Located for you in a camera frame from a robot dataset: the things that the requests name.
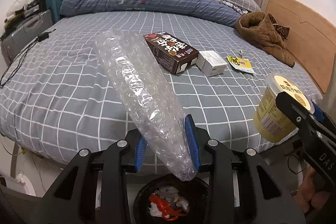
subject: white cord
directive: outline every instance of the white cord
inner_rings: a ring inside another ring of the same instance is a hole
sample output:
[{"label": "white cord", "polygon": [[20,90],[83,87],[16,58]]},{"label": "white cord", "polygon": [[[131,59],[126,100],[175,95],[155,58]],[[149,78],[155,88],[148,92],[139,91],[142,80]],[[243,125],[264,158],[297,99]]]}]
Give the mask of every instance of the white cord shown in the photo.
[{"label": "white cord", "polygon": [[19,155],[21,155],[21,154],[23,153],[23,151],[21,151],[19,154],[15,154],[15,155],[13,155],[12,153],[10,153],[10,152],[5,148],[5,145],[3,144],[1,138],[0,138],[0,142],[2,143],[2,146],[3,146],[4,150],[5,150],[8,154],[10,154],[11,156],[19,156]]}]

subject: suitcase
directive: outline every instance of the suitcase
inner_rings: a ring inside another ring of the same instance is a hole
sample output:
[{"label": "suitcase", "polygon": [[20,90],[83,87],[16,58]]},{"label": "suitcase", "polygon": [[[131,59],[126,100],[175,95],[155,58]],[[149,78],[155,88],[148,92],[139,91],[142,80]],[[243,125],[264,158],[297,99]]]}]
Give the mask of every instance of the suitcase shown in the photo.
[{"label": "suitcase", "polygon": [[3,41],[1,41],[1,52],[9,66],[15,56],[31,42],[35,37],[43,33],[53,25],[50,10],[44,11],[30,18],[27,18]]}]

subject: plastic bubble wrap roll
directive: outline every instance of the plastic bubble wrap roll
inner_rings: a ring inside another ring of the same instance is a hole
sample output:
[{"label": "plastic bubble wrap roll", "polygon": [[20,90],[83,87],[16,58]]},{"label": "plastic bubble wrap roll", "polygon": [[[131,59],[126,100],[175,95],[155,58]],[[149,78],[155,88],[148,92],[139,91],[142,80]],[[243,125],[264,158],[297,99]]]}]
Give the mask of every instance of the plastic bubble wrap roll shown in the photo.
[{"label": "plastic bubble wrap roll", "polygon": [[149,146],[176,177],[192,180],[196,170],[184,129],[185,112],[144,38],[110,29],[98,35],[95,44],[110,83]]}]

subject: small white package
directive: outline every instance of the small white package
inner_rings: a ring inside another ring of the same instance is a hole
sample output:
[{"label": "small white package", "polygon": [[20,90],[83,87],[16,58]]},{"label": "small white package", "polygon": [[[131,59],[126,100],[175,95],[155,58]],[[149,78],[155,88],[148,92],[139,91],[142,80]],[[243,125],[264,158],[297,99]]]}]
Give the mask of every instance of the small white package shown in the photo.
[{"label": "small white package", "polygon": [[223,73],[227,62],[215,51],[199,51],[196,66],[206,77]]}]

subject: yellow packet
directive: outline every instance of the yellow packet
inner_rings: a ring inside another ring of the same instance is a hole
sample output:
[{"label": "yellow packet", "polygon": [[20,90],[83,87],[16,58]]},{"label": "yellow packet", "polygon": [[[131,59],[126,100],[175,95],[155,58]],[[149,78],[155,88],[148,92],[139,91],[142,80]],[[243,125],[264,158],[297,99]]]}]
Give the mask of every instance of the yellow packet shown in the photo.
[{"label": "yellow packet", "polygon": [[254,72],[252,66],[251,66],[250,61],[248,59],[228,56],[227,60],[229,61],[231,66],[234,67],[237,70],[247,72],[247,73],[251,73],[251,74],[254,74],[254,75],[256,74]]}]

